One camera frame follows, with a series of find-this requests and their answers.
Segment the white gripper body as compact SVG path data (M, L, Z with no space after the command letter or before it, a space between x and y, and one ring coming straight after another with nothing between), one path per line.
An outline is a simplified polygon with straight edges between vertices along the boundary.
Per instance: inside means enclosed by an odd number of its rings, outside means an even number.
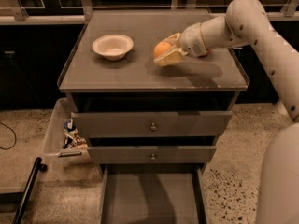
M201 26L201 23L196 23L181 33L178 41L179 47L187 52L186 56L197 58L208 51L202 36Z

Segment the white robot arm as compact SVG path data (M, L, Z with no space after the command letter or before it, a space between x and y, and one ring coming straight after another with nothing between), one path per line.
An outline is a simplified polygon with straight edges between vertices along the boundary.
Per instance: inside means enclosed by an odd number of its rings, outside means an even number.
M268 20L259 0L232 0L223 16L197 22L158 43L158 66L202 58L213 49L250 46L265 82L292 120L265 151L256 224L299 224L299 53Z

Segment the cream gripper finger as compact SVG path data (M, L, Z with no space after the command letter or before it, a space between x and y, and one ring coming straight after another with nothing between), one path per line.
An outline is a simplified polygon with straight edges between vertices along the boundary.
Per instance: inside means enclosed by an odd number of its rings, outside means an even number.
M170 35L168 38L166 38L164 41L171 46L179 47L179 38L181 36L181 33L175 33L173 35Z
M158 66L168 66L176 63L181 63L186 55L187 52L185 52L182 48L173 46L159 57L154 57L154 62Z

